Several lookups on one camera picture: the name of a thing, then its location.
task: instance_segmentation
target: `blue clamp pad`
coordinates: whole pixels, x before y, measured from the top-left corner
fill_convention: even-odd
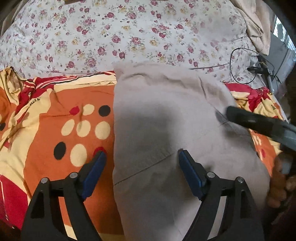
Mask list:
[[[202,200],[206,195],[206,189],[204,188],[207,184],[206,170],[200,163],[193,160],[187,150],[179,153],[179,164],[192,194]]]
[[[83,200],[90,197],[94,191],[94,188],[104,170],[106,165],[106,154],[102,151],[97,153],[94,159],[85,165],[91,165],[90,170],[88,170],[88,174],[82,182],[82,193],[81,197]]]

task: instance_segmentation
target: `metal rivet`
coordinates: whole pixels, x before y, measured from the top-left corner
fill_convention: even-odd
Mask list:
[[[70,178],[76,178],[78,176],[77,172],[73,172],[70,174]]]
[[[243,183],[243,182],[244,182],[244,179],[243,179],[242,177],[237,177],[237,181],[238,181],[239,183]]]
[[[207,173],[207,176],[208,176],[209,178],[214,178],[214,177],[215,177],[215,173],[213,173],[213,172],[208,172],[208,173]]]
[[[48,181],[47,177],[44,177],[44,178],[41,179],[41,183],[47,183],[47,181]]]

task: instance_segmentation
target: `bed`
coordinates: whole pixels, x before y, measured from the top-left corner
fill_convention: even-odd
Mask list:
[[[0,218],[21,228],[42,177],[65,178],[103,148],[109,165],[86,208],[103,240],[124,240],[112,185],[114,64],[155,61],[232,83],[232,50],[269,49],[266,18],[254,20],[248,10],[256,15],[264,6],[254,10],[226,0],[28,1],[0,38]],[[252,29],[261,31],[256,36]],[[238,50],[232,61],[236,80],[253,77],[246,71],[256,61],[253,54]],[[67,234],[75,238],[61,203]]]

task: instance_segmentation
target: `window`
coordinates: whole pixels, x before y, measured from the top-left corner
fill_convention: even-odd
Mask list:
[[[291,49],[294,52],[293,60],[294,62],[296,62],[296,48],[290,36],[287,34],[285,27],[282,25],[281,21],[277,17],[275,20],[274,36],[280,38],[280,40],[285,43],[287,48]]]

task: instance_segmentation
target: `gray cloth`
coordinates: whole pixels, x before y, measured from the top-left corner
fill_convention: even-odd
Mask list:
[[[158,63],[118,65],[115,73],[113,182],[127,241],[185,236],[200,201],[179,167],[179,149],[221,178],[244,177],[262,207],[269,174],[248,131],[225,120],[225,108],[235,102],[222,83],[211,74]]]

